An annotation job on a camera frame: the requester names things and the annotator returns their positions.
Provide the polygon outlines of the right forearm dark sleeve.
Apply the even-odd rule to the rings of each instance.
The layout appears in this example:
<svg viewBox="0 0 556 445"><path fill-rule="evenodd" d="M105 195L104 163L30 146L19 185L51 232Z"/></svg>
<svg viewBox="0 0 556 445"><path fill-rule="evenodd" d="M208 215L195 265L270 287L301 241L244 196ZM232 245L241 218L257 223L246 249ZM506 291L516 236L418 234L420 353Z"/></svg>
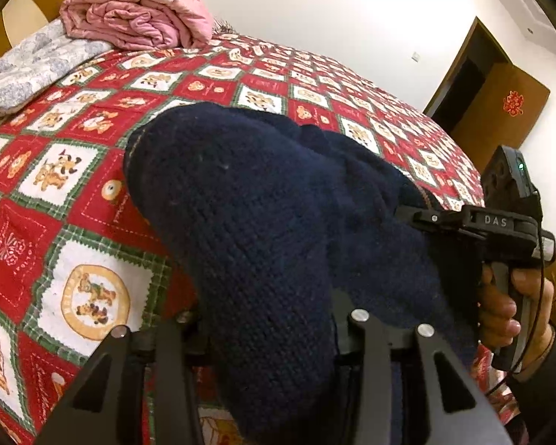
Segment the right forearm dark sleeve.
<svg viewBox="0 0 556 445"><path fill-rule="evenodd" d="M528 433L529 444L556 444L556 337L542 364L525 381L513 377L509 388L519 414L514 422Z"/></svg>

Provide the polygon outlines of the right hand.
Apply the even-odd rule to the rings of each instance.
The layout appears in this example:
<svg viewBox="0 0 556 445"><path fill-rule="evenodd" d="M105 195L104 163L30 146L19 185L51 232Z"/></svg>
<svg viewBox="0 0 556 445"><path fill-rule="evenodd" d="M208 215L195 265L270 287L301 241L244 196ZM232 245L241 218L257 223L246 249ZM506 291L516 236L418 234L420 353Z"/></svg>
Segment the right hand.
<svg viewBox="0 0 556 445"><path fill-rule="evenodd" d="M556 332L549 323L555 289L539 269L516 269L511 279L514 288L531 299L529 319L531 342L522 360L521 374L532 375L542 365L555 341ZM490 266L482 268L479 288L479 337L489 350L508 347L520 335L522 321L515 319L516 303L495 285Z"/></svg>

